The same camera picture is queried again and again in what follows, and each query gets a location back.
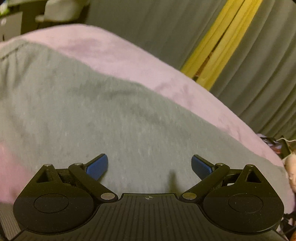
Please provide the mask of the grey sweat pants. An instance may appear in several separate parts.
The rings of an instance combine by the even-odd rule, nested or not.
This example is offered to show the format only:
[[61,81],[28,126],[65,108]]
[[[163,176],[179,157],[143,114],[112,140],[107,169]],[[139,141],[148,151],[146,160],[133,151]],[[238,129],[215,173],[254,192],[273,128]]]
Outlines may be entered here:
[[286,171],[143,85],[106,76],[46,46],[1,48],[1,202],[13,203],[46,163],[65,168],[105,153],[102,183],[123,192],[180,194],[198,182],[198,154],[255,164],[293,210]]

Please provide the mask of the clutter pile beside bed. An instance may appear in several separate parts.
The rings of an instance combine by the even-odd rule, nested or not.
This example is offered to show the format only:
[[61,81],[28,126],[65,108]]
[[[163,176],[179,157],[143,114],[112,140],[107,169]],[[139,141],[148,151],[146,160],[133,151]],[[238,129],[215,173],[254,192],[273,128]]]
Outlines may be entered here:
[[287,140],[284,136],[272,138],[257,134],[282,160],[290,154],[295,154],[295,140]]

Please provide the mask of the pink plush toy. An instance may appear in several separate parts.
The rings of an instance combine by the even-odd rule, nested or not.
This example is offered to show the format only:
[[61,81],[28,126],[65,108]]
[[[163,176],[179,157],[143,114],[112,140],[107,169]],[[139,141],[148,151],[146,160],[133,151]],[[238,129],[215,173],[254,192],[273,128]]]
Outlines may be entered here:
[[285,170],[288,174],[288,179],[290,183],[290,187],[293,190],[293,192],[296,192],[296,154],[295,152],[289,154],[285,159],[284,159],[284,166]]

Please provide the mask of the grey pleated curtain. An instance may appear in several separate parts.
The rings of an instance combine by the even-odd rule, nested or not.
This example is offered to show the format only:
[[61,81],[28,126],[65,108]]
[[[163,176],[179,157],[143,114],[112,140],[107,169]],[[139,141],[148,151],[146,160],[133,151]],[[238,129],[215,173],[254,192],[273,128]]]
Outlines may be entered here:
[[[101,27],[181,69],[226,1],[91,1]],[[211,93],[256,133],[295,138],[295,1],[263,1]]]

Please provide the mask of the yellow curtain strip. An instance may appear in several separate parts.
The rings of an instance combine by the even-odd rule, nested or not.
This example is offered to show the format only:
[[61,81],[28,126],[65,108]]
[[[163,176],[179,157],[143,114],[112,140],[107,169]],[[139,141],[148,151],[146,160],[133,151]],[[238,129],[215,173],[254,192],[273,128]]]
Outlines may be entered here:
[[227,1],[181,72],[211,90],[234,54],[262,1]]

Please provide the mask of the pink fleece blanket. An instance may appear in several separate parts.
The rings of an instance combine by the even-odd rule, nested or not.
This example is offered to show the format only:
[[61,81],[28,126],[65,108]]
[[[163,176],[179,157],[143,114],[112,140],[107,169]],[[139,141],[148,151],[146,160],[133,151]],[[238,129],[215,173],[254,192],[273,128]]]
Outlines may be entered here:
[[20,40],[46,46],[97,73],[143,85],[229,134],[254,154],[283,167],[280,158],[216,97],[178,70],[110,32],[85,25],[52,27],[1,43],[1,48]]

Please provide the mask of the white cloth on chair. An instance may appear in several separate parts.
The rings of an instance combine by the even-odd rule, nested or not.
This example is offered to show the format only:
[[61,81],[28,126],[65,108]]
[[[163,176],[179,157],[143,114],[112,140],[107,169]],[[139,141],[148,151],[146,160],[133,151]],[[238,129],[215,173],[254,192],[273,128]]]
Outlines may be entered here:
[[67,23],[79,19],[82,10],[90,4],[88,0],[49,0],[44,13],[35,17],[36,23]]

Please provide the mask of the grey cabinet with knobs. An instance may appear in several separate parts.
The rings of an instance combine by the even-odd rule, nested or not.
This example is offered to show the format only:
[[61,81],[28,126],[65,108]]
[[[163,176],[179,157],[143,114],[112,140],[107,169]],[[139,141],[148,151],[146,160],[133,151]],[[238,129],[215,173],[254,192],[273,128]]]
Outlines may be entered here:
[[1,16],[0,41],[4,42],[21,34],[23,13]]

